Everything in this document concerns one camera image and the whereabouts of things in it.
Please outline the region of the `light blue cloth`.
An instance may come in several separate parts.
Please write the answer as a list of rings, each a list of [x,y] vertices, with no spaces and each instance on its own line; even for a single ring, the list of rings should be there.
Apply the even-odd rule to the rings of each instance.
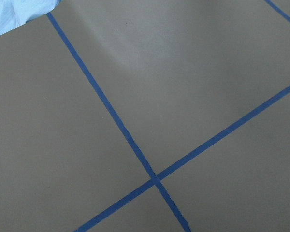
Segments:
[[[59,0],[0,0],[0,36],[55,9]]]

